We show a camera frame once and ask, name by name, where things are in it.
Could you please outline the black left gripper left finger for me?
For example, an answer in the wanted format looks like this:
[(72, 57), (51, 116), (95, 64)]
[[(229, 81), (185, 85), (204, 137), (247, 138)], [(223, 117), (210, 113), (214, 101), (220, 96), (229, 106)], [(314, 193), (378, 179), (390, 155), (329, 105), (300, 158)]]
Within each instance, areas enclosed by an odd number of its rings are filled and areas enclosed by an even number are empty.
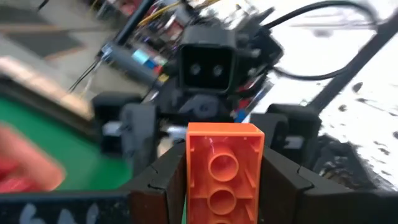
[(2, 194), (1, 223), (181, 223), (185, 193), (180, 143), (119, 189)]

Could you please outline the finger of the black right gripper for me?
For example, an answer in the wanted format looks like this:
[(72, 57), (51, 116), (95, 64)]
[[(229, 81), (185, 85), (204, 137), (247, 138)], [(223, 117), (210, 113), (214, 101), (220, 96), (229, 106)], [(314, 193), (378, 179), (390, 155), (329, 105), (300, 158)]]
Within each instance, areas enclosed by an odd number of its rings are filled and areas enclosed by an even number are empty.
[(101, 152), (121, 156), (133, 174), (157, 159), (157, 108), (139, 95), (97, 95), (92, 99)]
[(317, 158), (318, 113), (300, 105), (271, 104), (264, 113), (253, 113), (251, 122), (265, 134), (265, 146), (300, 165)]

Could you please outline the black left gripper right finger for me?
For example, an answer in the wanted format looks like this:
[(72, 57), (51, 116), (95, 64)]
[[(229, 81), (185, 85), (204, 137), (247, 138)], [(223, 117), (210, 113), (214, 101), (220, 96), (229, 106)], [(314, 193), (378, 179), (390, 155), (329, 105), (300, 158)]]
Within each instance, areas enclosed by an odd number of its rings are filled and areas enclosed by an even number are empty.
[(397, 224), (397, 192), (351, 190), (265, 148), (259, 211), (264, 223)]

